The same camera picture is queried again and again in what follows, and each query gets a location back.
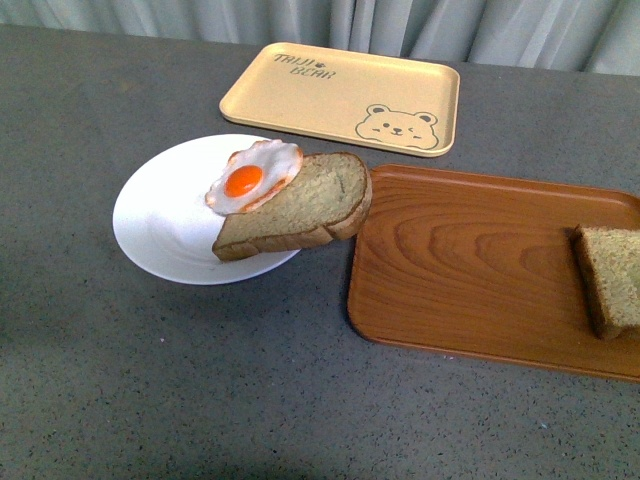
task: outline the bread slice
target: bread slice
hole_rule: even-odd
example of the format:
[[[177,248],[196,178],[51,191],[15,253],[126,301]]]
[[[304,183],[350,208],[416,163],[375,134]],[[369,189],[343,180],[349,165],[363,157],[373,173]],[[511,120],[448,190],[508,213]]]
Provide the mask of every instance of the bread slice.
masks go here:
[[[579,225],[571,244],[596,335],[640,336],[640,230]]]
[[[231,214],[213,244],[222,261],[324,245],[355,235],[369,213],[371,177],[351,153],[304,157],[295,179],[260,208]]]

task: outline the table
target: table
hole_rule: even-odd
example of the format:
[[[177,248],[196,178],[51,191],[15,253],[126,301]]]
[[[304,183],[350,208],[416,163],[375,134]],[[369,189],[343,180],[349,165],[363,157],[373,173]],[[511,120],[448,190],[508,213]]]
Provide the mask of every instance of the table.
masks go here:
[[[622,478],[640,386],[370,343],[353,241],[240,283],[171,283],[111,229],[147,160],[220,133],[259,52],[0,27],[0,478]],[[640,78],[471,64],[452,150],[384,163],[640,194]]]

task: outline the egg yolk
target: egg yolk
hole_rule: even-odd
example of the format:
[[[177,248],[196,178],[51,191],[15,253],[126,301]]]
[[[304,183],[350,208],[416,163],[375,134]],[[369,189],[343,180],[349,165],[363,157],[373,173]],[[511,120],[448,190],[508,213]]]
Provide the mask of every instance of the egg yolk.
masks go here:
[[[262,180],[262,169],[256,165],[245,165],[235,170],[224,185],[227,197],[241,197],[256,188]]]

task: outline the fried egg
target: fried egg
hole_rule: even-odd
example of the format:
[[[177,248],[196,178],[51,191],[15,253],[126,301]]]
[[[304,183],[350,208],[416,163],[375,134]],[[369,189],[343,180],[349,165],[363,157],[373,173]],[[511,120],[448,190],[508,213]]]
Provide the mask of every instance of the fried egg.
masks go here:
[[[259,140],[235,152],[205,202],[219,215],[247,213],[272,199],[302,167],[302,150],[282,140]]]

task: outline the wood grain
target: wood grain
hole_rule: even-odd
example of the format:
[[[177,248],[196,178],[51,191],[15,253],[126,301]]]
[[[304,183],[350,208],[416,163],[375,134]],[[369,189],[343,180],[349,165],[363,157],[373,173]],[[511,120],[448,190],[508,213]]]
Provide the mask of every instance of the wood grain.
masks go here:
[[[622,192],[385,165],[358,234],[348,309],[365,338],[640,381],[640,342],[590,328],[569,234],[640,228]]]

